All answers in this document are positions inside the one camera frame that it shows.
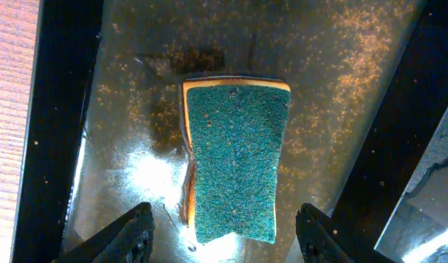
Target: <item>scrub sponge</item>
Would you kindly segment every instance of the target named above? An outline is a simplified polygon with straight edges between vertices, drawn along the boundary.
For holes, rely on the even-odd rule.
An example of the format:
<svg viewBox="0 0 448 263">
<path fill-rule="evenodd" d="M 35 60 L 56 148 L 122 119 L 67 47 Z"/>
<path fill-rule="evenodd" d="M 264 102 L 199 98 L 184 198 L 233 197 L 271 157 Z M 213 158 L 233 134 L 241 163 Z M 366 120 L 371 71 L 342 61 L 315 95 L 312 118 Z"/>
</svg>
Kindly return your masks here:
<svg viewBox="0 0 448 263">
<path fill-rule="evenodd" d="M 197 241 L 235 232 L 274 243 L 289 87 L 245 78 L 188 80 L 183 95 L 196 167 L 189 210 Z"/>
</svg>

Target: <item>green scouring pad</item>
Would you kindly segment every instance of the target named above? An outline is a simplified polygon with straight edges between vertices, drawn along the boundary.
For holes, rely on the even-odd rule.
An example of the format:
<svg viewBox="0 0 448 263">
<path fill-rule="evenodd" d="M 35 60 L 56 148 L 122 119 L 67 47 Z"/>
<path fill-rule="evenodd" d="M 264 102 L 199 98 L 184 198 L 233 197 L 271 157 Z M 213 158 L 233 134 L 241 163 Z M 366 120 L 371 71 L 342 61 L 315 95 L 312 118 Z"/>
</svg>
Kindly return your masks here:
<svg viewBox="0 0 448 263">
<path fill-rule="evenodd" d="M 289 114 L 281 81 L 187 80 L 185 127 L 195 160 L 189 224 L 207 243 L 235 232 L 274 243 L 277 167 Z"/>
</svg>

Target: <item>sponge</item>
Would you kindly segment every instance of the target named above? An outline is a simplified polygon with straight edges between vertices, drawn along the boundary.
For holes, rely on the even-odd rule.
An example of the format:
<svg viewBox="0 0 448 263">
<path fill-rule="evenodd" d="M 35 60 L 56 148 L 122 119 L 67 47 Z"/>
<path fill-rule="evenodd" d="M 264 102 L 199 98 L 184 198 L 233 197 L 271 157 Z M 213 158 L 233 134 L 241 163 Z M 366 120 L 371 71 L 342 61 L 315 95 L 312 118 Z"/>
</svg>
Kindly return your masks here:
<svg viewBox="0 0 448 263">
<path fill-rule="evenodd" d="M 183 100 L 195 163 L 189 223 L 197 241 L 235 232 L 274 243 L 289 86 L 244 77 L 187 80 Z"/>
</svg>

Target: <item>wet metal surface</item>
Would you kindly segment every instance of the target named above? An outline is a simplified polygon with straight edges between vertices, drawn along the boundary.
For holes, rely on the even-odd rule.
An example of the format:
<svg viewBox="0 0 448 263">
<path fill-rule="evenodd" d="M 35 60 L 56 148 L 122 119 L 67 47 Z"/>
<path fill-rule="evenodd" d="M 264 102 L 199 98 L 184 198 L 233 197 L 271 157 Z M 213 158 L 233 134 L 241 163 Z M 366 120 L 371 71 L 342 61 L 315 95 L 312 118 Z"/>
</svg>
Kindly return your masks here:
<svg viewBox="0 0 448 263">
<path fill-rule="evenodd" d="M 300 206 L 334 208 L 422 3 L 106 1 L 64 250 L 146 201 L 153 262 L 285 262 Z M 183 222 L 178 93 L 199 71 L 292 89 L 274 245 L 235 234 L 200 245 Z"/>
<path fill-rule="evenodd" d="M 448 109 L 376 249 L 397 262 L 448 262 Z"/>
</svg>

